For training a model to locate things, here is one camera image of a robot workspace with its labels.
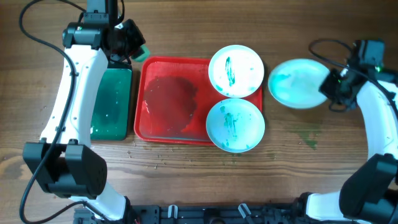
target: wooden tabletop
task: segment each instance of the wooden tabletop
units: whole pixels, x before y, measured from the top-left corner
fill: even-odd
[[[31,177],[22,148],[38,141],[62,74],[62,56],[18,28],[27,2],[3,0],[0,5],[0,223],[21,222],[19,203]],[[84,0],[76,2],[86,6]],[[152,55],[211,58],[224,46],[241,44],[255,50],[272,70],[289,59],[312,58],[307,46],[313,39],[350,44],[382,38],[385,64],[398,69],[397,8],[393,0],[132,0],[126,3],[125,18],[134,19]],[[62,47],[62,30],[79,13],[44,1],[27,12],[24,25]],[[334,45],[319,49],[340,61],[347,56]],[[134,69],[141,66],[135,63]],[[366,161],[360,109],[332,113],[326,102],[312,110],[292,110],[266,89],[264,93],[266,133],[249,152],[143,142],[133,130],[121,142],[93,142],[93,150],[108,163],[108,181],[133,205],[291,202],[302,192],[338,190]],[[26,214],[38,220],[68,203],[35,184]],[[52,223],[70,223],[72,217],[71,210]]]

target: plate with teal stains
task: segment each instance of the plate with teal stains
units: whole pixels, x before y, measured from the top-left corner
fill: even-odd
[[[309,109],[326,100],[319,87],[329,74],[329,69],[310,59],[288,60],[271,72],[268,89],[271,95],[285,106]]]
[[[249,47],[230,45],[222,48],[209,64],[209,79],[222,95],[242,98],[254,93],[264,78],[264,64]]]
[[[227,152],[246,152],[257,146],[266,130],[264,117],[252,103],[239,98],[218,102],[207,115],[209,138]]]

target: wooden table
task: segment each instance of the wooden table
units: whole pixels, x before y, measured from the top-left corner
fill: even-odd
[[[31,173],[22,160],[25,142],[37,141],[50,116],[63,58],[25,37],[17,26],[26,0],[0,5],[0,223],[20,223],[18,208]],[[76,1],[85,7],[84,0]],[[139,26],[153,55],[211,58],[220,48],[254,49],[269,70],[292,58],[312,58],[307,45],[320,37],[347,43],[379,37],[386,41],[385,64],[398,69],[397,1],[194,1],[135,0],[126,18]],[[79,11],[54,1],[25,15],[31,34],[62,47],[62,30]],[[327,56],[346,56],[334,45]],[[141,64],[135,63],[139,70]],[[302,192],[330,192],[367,157],[359,109],[332,113],[327,103],[292,110],[264,95],[266,134],[244,154],[216,147],[156,144],[133,131],[122,142],[94,142],[108,163],[108,180],[134,205],[199,205],[291,202]],[[34,185],[26,214],[47,217],[69,203]],[[70,223],[73,211],[52,223]]]

